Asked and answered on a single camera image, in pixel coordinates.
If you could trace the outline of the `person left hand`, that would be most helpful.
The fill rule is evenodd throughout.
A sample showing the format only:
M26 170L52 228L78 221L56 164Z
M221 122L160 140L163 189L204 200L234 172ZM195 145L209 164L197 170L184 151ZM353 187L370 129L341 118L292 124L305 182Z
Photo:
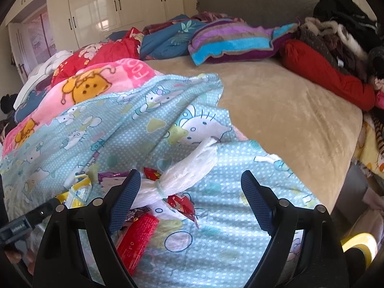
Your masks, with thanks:
M22 260L22 255L19 252L13 252L13 251L5 251L6 256L8 257L8 260L13 263L19 263ZM26 253L26 258L29 261L29 264L27 265L28 272L33 275L35 271L35 253L28 249Z

